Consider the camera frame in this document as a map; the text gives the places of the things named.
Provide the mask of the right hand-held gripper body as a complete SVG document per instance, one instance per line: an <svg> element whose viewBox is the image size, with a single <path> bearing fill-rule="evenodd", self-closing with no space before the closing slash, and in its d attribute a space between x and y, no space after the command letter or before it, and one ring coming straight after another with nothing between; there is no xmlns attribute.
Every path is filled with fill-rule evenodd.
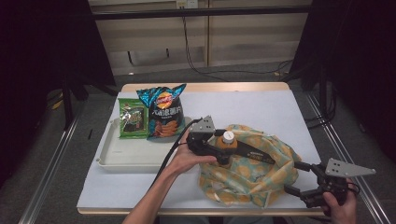
<svg viewBox="0 0 396 224"><path fill-rule="evenodd" d="M300 199L307 208L326 205L322 197L324 192L330 192L340 205L347 199L350 191L347 179L354 176L375 175L376 170L356 164L330 158L326 164L311 164L312 171L317 177L318 187L301 192Z"/></svg>

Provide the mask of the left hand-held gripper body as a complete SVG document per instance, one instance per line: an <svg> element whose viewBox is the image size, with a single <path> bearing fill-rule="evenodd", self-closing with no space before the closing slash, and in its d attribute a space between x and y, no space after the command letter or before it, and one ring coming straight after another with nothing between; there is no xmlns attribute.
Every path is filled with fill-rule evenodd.
<svg viewBox="0 0 396 224"><path fill-rule="evenodd" d="M217 149L208 143L208 140L214 136L215 131L213 119L210 116L195 120L189 128L188 148L195 155L216 156L218 154Z"/></svg>

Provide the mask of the orange drink bottle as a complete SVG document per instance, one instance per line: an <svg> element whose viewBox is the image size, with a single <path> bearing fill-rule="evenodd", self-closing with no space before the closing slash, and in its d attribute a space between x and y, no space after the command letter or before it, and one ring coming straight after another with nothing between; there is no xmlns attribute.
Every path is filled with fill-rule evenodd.
<svg viewBox="0 0 396 224"><path fill-rule="evenodd" d="M219 148L231 148L234 154L237 148L237 141L235 140L234 133L231 131L225 132L223 136L220 136L216 140L215 146Z"/></svg>

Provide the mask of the orange patterned cloth bag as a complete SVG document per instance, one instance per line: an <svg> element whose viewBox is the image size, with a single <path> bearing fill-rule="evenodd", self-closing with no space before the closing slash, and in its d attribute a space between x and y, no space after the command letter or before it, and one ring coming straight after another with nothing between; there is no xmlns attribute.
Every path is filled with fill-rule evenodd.
<svg viewBox="0 0 396 224"><path fill-rule="evenodd" d="M235 140L268 154L275 162L234 155L227 165L203 163L199 187L210 200L225 205L253 203L265 207L274 202L286 185L296 181L294 163L301 157L274 135L246 125L231 124L227 129L234 133Z"/></svg>

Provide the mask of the blue chip bag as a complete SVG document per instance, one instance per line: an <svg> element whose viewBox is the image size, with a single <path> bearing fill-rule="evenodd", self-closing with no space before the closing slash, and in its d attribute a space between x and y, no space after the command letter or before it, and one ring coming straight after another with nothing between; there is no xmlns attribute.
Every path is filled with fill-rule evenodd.
<svg viewBox="0 0 396 224"><path fill-rule="evenodd" d="M165 138L180 134L185 127L180 100L186 84L174 88L156 87L137 90L139 100L148 109L148 137Z"/></svg>

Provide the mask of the green snack packet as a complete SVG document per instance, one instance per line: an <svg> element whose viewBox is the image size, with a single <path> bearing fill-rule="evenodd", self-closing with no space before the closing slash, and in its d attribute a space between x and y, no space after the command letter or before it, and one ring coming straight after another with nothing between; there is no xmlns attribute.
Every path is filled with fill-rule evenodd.
<svg viewBox="0 0 396 224"><path fill-rule="evenodd" d="M148 130L148 109L139 100L120 98L120 138L146 138Z"/></svg>

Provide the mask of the white plastic tray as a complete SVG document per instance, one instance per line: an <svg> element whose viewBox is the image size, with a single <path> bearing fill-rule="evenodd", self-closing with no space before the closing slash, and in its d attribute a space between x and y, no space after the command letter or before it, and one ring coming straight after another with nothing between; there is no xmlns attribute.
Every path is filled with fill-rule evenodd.
<svg viewBox="0 0 396 224"><path fill-rule="evenodd" d="M113 173L155 174L177 135L165 138L120 138L120 120L112 119L106 126L99 145L96 162Z"/></svg>

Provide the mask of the person's left hand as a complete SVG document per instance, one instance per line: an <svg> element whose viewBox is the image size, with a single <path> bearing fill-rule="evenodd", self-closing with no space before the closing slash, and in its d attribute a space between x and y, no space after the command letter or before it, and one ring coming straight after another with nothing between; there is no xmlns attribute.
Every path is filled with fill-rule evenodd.
<svg viewBox="0 0 396 224"><path fill-rule="evenodd" d="M179 141L177 152L171 162L166 166L165 172L171 176L178 176L189 171L199 163L212 163L217 159L214 156L197 156L187 145L188 132L185 132Z"/></svg>

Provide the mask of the person's right hand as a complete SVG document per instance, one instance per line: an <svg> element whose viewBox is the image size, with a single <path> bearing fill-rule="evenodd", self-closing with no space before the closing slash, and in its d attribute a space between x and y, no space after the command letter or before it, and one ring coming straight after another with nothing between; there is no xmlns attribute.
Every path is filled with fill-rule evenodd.
<svg viewBox="0 0 396 224"><path fill-rule="evenodd" d="M357 224L357 196L349 191L346 201L340 205L330 192L322 194L326 205L321 207L323 213L331 218L332 224Z"/></svg>

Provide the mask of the white table mat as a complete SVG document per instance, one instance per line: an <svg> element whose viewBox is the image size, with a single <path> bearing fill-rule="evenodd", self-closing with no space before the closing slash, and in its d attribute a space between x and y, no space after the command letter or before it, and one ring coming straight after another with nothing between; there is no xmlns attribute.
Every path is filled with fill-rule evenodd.
<svg viewBox="0 0 396 224"><path fill-rule="evenodd" d="M230 124L247 125L274 135L292 147L308 163L320 158L291 91L186 91L180 96L186 120L207 115L215 127ZM120 119L118 105L114 105L108 122ZM77 208L81 214L126 214L143 197L155 174L113 173L93 158L85 179ZM200 169L195 166L180 175L163 202L163 215L231 214L247 209L257 211L254 204L222 205L208 199L198 187Z"/></svg>

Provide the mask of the black stand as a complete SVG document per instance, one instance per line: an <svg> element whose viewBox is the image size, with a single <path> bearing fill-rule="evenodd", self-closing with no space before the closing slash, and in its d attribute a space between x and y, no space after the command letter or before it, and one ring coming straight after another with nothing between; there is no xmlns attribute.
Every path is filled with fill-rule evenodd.
<svg viewBox="0 0 396 224"><path fill-rule="evenodd" d="M313 106L315 116L306 119L308 129L326 127L335 117L337 106L336 90L332 83L328 83L326 69L321 67L318 76L318 94L310 92L308 100Z"/></svg>
<svg viewBox="0 0 396 224"><path fill-rule="evenodd" d="M98 81L88 78L83 75L71 75L64 73L62 78L62 93L64 102L64 114L65 114L65 124L64 128L67 130L73 120L74 112L71 102L71 94L79 101L85 101L88 99L88 92L85 89L85 85L94 86L97 90L107 93L110 96L117 96L118 93L115 90L110 89L105 84L100 84Z"/></svg>

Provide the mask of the black curtain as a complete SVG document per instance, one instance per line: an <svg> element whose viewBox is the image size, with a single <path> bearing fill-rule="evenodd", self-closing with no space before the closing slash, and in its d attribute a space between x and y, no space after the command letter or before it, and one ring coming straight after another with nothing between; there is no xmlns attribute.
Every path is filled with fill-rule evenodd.
<svg viewBox="0 0 396 224"><path fill-rule="evenodd" d="M47 95L115 83L88 0L0 0L0 188L20 164Z"/></svg>
<svg viewBox="0 0 396 224"><path fill-rule="evenodd" d="M396 0L312 0L290 68L305 90L321 73L396 163Z"/></svg>

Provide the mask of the black horizontal bar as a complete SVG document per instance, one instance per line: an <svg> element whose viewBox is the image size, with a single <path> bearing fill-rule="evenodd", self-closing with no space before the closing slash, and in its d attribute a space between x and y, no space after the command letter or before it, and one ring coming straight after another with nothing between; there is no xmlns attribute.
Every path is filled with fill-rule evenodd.
<svg viewBox="0 0 396 224"><path fill-rule="evenodd" d="M176 17L202 16L233 16L260 14L292 14L308 13L311 6L283 6L283 7L216 7L216 8L187 8L145 11L95 12L92 17L96 21L132 20L132 19L161 19Z"/></svg>

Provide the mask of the aluminium floor rail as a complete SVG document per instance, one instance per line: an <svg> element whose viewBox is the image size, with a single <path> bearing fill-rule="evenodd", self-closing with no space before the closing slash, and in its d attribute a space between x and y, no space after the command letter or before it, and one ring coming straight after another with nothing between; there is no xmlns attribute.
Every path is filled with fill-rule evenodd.
<svg viewBox="0 0 396 224"><path fill-rule="evenodd" d="M55 177L60 166L60 162L62 161L64 153L66 152L71 138L74 135L75 129L78 126L79 120L80 114L77 114L72 119L69 126L64 130L62 138L54 150L49 165L43 174L35 190L35 193L27 204L18 224L35 224L37 216L50 190L50 185L53 181L53 178Z"/></svg>
<svg viewBox="0 0 396 224"><path fill-rule="evenodd" d="M318 127L309 124L308 128L323 160L334 157L376 170L375 175L353 179L360 187L358 224L396 224L396 164L382 153L347 107L339 105L335 118L326 120L314 93L309 92L305 101L304 114L318 119Z"/></svg>

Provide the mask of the white wall socket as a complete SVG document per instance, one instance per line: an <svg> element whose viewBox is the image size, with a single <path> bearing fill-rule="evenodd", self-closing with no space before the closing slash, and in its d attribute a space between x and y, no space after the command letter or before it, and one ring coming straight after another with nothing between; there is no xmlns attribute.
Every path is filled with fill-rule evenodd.
<svg viewBox="0 0 396 224"><path fill-rule="evenodd" d="M198 8L198 0L176 0L177 9Z"/></svg>

